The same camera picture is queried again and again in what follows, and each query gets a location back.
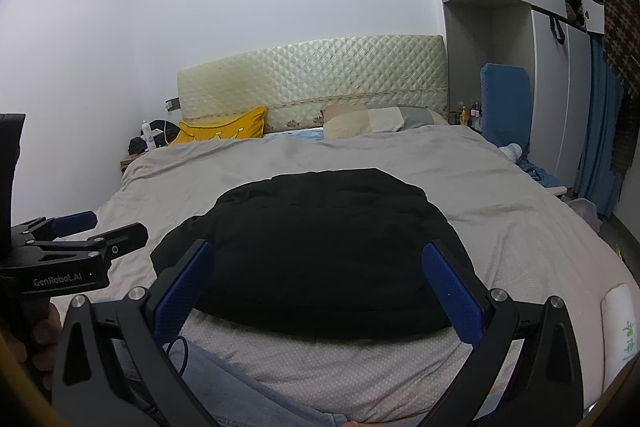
black jacket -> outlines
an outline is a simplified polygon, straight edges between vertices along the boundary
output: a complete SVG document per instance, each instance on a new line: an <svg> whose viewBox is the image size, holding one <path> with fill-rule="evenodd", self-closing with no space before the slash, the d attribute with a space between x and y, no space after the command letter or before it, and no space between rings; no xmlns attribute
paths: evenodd
<svg viewBox="0 0 640 427"><path fill-rule="evenodd" d="M196 239L208 240L216 256L197 309L328 339L448 327L421 268L422 247L434 239L473 269L424 191L377 169L289 174L234 188L167 234L151 254L156 273Z"/></svg>

quilted headboard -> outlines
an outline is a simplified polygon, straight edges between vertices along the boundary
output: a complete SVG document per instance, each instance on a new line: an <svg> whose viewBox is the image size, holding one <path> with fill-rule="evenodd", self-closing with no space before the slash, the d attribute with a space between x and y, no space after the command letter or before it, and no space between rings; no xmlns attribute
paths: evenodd
<svg viewBox="0 0 640 427"><path fill-rule="evenodd" d="M202 123L268 109L268 131L322 124L329 103L419 105L447 118L441 35L299 42L221 58L178 73L182 117Z"/></svg>

screw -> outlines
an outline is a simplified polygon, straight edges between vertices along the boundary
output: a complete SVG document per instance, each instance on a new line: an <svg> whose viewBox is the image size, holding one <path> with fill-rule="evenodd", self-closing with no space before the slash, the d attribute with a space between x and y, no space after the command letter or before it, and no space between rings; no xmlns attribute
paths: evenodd
<svg viewBox="0 0 640 427"><path fill-rule="evenodd" d="M71 299L71 305L74 308L81 308L86 302L86 297L84 295L76 295L73 299Z"/></svg>
<svg viewBox="0 0 640 427"><path fill-rule="evenodd" d="M494 288L491 290L491 298L496 302L504 302L507 300L509 294L501 288Z"/></svg>
<svg viewBox="0 0 640 427"><path fill-rule="evenodd" d="M129 299L131 299L132 301L139 301L145 296L145 294L146 290L142 286L136 286L135 288L129 290L127 296L129 296Z"/></svg>
<svg viewBox="0 0 640 427"><path fill-rule="evenodd" d="M559 310L564 308L564 301L562 300L561 297L558 297L557 295L554 295L553 297L551 297L551 305L554 308L558 308Z"/></svg>

wall socket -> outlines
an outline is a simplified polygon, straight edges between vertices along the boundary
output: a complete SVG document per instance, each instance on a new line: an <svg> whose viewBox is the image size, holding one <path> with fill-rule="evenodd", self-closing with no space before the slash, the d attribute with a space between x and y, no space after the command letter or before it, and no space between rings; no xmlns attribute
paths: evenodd
<svg viewBox="0 0 640 427"><path fill-rule="evenodd" d="M172 98L171 100L167 100L164 102L167 111L175 111L176 109L180 109L180 98Z"/></svg>

black bag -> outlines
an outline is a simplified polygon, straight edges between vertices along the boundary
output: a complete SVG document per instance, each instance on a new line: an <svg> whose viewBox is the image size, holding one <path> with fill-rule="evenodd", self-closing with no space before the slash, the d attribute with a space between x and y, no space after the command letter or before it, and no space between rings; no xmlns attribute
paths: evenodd
<svg viewBox="0 0 640 427"><path fill-rule="evenodd" d="M180 128L175 124L166 120L154 120L149 124L151 130L159 129L162 134L154 136L154 142L156 147L164 147L169 145L176 139ZM141 137L135 137L129 142L129 154L141 154L146 151L146 142Z"/></svg>

